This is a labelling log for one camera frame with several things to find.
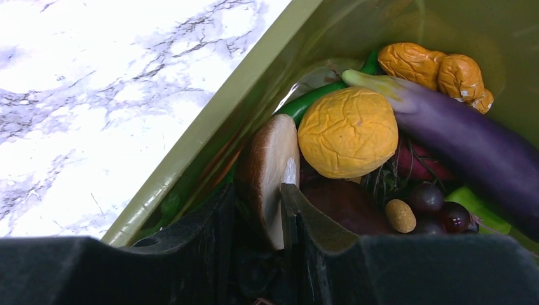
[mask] green plastic bin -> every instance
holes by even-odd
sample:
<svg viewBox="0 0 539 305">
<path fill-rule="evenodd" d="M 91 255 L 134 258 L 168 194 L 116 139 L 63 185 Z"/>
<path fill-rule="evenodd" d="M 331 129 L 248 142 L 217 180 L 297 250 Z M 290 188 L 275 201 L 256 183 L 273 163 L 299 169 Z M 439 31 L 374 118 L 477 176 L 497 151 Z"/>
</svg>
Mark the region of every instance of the green plastic bin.
<svg viewBox="0 0 539 305">
<path fill-rule="evenodd" d="M 224 177 L 245 140 L 303 76 L 330 58 L 354 58 L 360 64 L 381 44 L 410 41 L 474 58 L 495 96 L 488 116 L 539 146 L 537 20 L 537 0 L 292 0 L 103 242 L 131 245 L 189 212 Z M 176 217 L 163 219 L 162 211 Z M 539 252 L 538 244 L 518 232 L 511 234 Z"/>
</svg>

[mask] grape bunch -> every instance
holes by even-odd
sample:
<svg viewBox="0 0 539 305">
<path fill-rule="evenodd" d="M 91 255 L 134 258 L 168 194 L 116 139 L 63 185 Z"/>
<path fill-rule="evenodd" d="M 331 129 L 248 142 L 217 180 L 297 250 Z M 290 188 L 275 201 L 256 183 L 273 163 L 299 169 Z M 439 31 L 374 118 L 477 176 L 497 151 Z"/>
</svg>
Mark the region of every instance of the grape bunch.
<svg viewBox="0 0 539 305">
<path fill-rule="evenodd" d="M 445 201 L 444 193 L 434 184 L 424 182 L 414 187 L 408 205 L 417 219 L 411 234 L 479 232 L 470 212 L 457 202 Z"/>
</svg>

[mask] white marble countertop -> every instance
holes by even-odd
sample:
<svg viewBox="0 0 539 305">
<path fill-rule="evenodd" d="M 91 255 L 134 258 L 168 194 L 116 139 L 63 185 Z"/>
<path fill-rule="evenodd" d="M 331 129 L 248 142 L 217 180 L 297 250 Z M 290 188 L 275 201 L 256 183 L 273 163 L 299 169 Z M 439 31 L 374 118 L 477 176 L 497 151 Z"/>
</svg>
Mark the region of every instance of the white marble countertop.
<svg viewBox="0 0 539 305">
<path fill-rule="evenodd" d="M 0 236 L 101 238 L 289 2 L 1 2 Z"/>
</svg>

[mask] yellow wrinkled ball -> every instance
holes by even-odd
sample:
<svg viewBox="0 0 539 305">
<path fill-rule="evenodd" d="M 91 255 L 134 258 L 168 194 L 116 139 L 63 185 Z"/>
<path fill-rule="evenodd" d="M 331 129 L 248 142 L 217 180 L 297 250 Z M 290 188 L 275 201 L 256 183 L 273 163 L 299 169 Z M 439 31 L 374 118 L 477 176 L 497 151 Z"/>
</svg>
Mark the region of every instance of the yellow wrinkled ball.
<svg viewBox="0 0 539 305">
<path fill-rule="evenodd" d="M 318 99 L 306 111 L 297 136 L 305 160 L 331 179 L 370 173 L 393 156 L 399 140 L 389 102 L 357 86 Z"/>
</svg>

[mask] purple eggplant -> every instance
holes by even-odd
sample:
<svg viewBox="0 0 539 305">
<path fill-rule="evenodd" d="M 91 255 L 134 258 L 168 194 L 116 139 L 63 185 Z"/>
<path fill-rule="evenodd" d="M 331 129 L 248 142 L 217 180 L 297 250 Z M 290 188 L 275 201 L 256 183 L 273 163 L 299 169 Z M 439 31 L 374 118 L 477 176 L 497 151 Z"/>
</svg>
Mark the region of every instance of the purple eggplant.
<svg viewBox="0 0 539 305">
<path fill-rule="evenodd" d="M 501 218 L 539 242 L 539 150 L 457 100 L 411 81 L 347 70 L 349 86 L 386 97 L 399 130 L 435 154 Z"/>
</svg>

